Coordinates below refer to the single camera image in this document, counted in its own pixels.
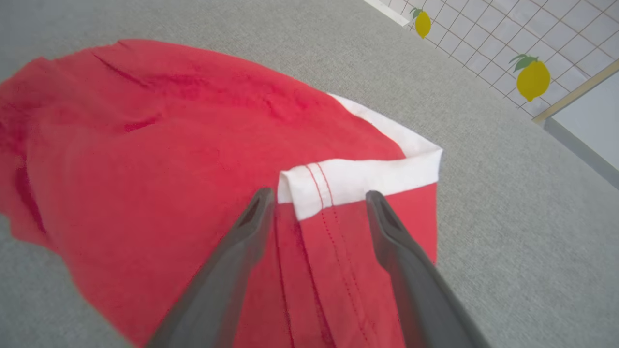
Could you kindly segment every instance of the gray carpet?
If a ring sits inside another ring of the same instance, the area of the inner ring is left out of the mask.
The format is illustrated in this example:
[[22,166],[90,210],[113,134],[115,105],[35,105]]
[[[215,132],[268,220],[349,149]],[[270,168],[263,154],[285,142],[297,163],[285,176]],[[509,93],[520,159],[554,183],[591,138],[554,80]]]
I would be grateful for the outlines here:
[[[439,270],[495,347],[616,347],[619,192],[361,0],[3,0],[0,78],[120,38],[257,61],[442,146]],[[0,232],[1,347],[123,347],[58,257]]]

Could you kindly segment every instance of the lemon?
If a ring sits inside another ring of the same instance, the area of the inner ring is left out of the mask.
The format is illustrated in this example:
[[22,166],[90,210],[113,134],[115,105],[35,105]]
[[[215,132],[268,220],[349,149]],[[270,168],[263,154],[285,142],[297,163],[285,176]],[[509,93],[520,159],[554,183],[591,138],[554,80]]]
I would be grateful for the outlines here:
[[425,38],[430,32],[430,16],[425,11],[419,13],[415,21],[415,30],[422,38]]
[[413,9],[410,10],[410,13],[413,14],[413,19],[417,19],[415,21],[415,30],[417,31],[419,36],[425,38],[426,35],[428,35],[428,33],[430,32],[430,16],[424,10],[418,9],[416,7],[413,7]]
[[528,101],[544,94],[550,86],[550,71],[537,57],[520,54],[511,61],[517,60],[514,72],[523,69],[518,75],[516,87]]

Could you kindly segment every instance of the white trim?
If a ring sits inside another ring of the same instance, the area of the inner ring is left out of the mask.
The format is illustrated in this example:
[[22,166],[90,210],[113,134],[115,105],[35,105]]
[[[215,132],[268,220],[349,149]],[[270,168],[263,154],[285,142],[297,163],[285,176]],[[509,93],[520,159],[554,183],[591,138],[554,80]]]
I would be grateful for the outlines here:
[[389,195],[438,181],[443,152],[440,147],[363,105],[337,95],[332,97],[353,115],[391,138],[406,158],[390,161],[330,159],[280,172],[277,202],[293,203],[299,221],[326,207],[365,200],[365,193],[370,190]]
[[395,23],[398,23],[401,26],[407,25],[410,21],[404,17],[402,17],[399,13],[392,10],[389,6],[383,4],[380,0],[363,0],[367,2],[373,8],[381,11],[384,15],[389,17]]

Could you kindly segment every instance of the grid pattern wallpaper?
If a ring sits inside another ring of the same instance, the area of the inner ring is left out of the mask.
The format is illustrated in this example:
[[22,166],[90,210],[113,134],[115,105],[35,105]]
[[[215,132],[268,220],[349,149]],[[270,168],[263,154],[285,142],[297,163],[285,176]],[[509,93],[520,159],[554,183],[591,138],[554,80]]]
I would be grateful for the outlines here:
[[[545,111],[619,59],[619,0],[380,0],[406,19],[431,19],[425,40],[475,74],[528,118]],[[416,35],[414,23],[404,28]],[[509,61],[538,56],[552,82],[527,100]]]

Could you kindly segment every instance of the red fabric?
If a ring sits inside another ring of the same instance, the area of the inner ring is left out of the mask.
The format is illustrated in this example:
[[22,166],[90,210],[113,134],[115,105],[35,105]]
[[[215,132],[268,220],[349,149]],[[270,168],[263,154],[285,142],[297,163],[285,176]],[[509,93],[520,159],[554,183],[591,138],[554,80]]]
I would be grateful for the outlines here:
[[[323,92],[178,45],[126,40],[40,58],[0,85],[0,212],[16,238],[60,255],[140,346],[279,171],[403,157]],[[435,185],[388,199],[434,259]],[[235,347],[403,346],[363,203],[301,223],[291,204],[276,211]]]

